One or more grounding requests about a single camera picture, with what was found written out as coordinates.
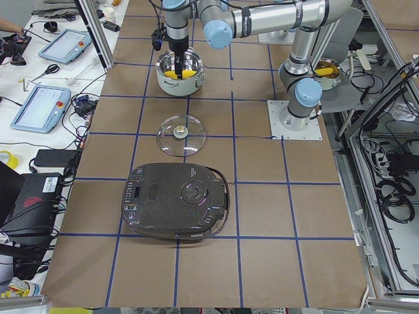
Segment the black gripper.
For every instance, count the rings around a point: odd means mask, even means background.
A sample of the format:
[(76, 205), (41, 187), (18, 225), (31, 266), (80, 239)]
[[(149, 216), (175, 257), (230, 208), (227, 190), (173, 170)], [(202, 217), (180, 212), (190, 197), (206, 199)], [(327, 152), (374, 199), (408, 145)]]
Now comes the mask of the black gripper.
[(173, 39), (170, 37), (168, 42), (170, 50), (175, 54), (174, 66), (176, 77), (182, 79), (184, 54), (189, 48), (189, 38)]

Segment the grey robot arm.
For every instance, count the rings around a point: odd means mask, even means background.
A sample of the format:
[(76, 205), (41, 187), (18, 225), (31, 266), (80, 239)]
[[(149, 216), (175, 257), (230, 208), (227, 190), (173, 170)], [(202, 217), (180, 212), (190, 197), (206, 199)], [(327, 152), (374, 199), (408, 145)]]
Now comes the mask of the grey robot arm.
[(349, 11), (351, 1), (275, 1), (234, 6), (227, 1), (163, 1), (165, 40), (174, 53), (175, 77), (182, 78), (189, 47), (189, 21), (198, 19), (207, 43), (221, 50), (234, 39), (253, 37), (260, 44), (286, 44), (289, 57), (279, 68), (289, 95), (284, 116), (309, 119), (322, 97), (320, 83), (310, 77), (333, 28)]

